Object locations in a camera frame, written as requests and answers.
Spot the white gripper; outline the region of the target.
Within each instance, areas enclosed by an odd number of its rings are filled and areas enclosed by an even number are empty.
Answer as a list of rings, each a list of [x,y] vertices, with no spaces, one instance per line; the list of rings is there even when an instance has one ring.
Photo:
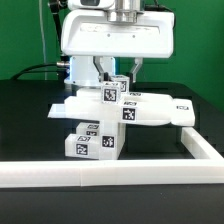
[[[94,56],[99,81],[108,81],[103,58],[138,57],[130,70],[132,83],[142,67],[142,58],[169,58],[173,53],[174,14],[147,11],[134,24],[109,22],[100,10],[74,10],[63,23],[61,49],[69,56]]]

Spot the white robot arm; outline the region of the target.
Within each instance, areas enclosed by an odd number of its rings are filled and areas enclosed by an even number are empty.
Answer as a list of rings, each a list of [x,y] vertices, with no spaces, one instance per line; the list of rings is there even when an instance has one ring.
[[[132,58],[135,75],[145,58],[173,53],[175,14],[144,0],[68,0],[61,50],[69,57],[68,85],[98,87],[115,73],[117,58]]]

